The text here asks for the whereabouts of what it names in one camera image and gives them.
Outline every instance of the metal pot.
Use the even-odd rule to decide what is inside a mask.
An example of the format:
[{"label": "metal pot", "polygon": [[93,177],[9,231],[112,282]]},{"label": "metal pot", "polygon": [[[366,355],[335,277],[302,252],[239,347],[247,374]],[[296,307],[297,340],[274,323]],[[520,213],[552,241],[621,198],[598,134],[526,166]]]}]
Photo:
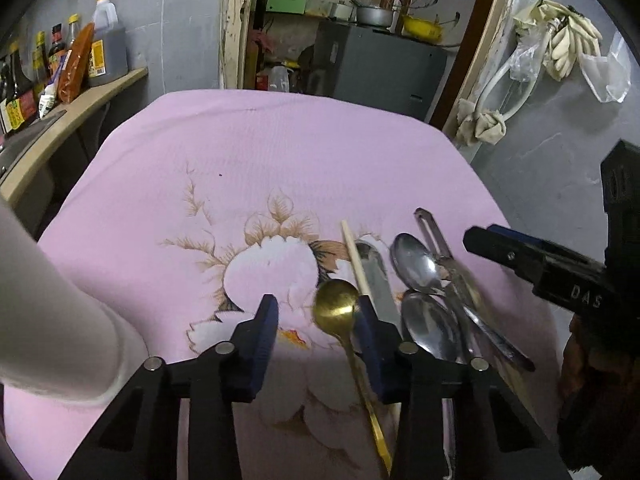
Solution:
[{"label": "metal pot", "polygon": [[356,9],[356,20],[361,25],[389,28],[394,20],[394,10],[383,9],[378,6],[358,7]]}]

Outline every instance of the table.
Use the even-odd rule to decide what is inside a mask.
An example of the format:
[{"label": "table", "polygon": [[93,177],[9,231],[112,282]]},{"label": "table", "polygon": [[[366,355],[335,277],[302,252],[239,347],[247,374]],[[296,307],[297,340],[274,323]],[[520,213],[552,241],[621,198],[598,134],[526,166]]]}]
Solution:
[{"label": "table", "polygon": [[[341,219],[391,270],[395,235],[420,237],[418,206],[481,284],[497,327],[536,362],[524,383],[553,433],[548,306],[510,271],[465,251],[469,226],[506,221],[453,145],[420,121],[299,94],[168,94],[106,139],[40,246],[167,362],[228,338],[263,293],[276,295],[280,326],[263,390],[234,407],[245,480],[371,480],[378,463],[344,353],[313,325],[310,306],[318,282],[354,281]],[[404,291],[393,273],[390,283]],[[10,388],[5,405],[8,442],[34,480],[58,476],[101,412]],[[180,478],[184,460],[181,446]]]},{"label": "table", "polygon": [[98,108],[147,74],[146,67],[131,70],[116,81],[89,88],[68,105],[56,106],[50,113],[58,110],[66,110],[66,113],[33,143],[12,168],[0,185],[0,195],[9,205],[15,206],[34,176],[62,143]]}]

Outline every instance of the shelf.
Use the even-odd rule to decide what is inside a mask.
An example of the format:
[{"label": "shelf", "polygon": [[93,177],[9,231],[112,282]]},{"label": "shelf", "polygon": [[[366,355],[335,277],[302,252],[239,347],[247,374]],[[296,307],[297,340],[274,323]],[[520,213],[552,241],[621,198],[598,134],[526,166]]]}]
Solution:
[{"label": "shelf", "polygon": [[299,14],[297,12],[278,12],[277,10],[265,10],[265,14],[277,14],[278,16],[300,16],[300,18],[315,18],[316,20],[328,20],[327,16],[316,16],[314,14]]},{"label": "shelf", "polygon": [[67,137],[77,130],[78,126],[84,123],[98,108],[125,88],[142,79],[147,73],[146,67],[131,70],[116,81],[89,88],[68,105],[61,104],[53,108],[50,113],[57,110],[66,110],[66,113],[33,143],[7,173],[2,186],[0,186],[0,196],[9,205],[15,206],[36,173],[47,163]]}]

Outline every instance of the green box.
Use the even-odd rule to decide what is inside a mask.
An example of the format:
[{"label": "green box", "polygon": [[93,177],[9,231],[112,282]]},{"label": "green box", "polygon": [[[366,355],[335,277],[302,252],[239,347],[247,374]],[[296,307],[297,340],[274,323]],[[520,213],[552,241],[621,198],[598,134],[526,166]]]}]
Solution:
[{"label": "green box", "polygon": [[304,14],[306,0],[267,0],[267,12]]}]

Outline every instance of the chopstick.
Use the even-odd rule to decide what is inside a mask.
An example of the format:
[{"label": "chopstick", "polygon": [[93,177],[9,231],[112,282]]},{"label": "chopstick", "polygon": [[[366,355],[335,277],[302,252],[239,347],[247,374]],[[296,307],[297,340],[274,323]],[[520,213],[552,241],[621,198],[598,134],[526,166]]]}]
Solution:
[{"label": "chopstick", "polygon": [[344,237],[344,242],[347,245],[347,252],[349,253],[349,257],[351,259],[351,267],[353,267],[353,273],[356,275],[358,290],[360,291],[360,294],[369,296],[371,303],[373,303],[373,296],[371,295],[371,289],[369,288],[367,277],[364,274],[362,260],[360,259],[360,254],[358,253],[358,249],[356,248],[356,241],[353,238],[353,233],[351,232],[349,224],[346,220],[340,222],[340,225],[342,227],[342,236]]}]

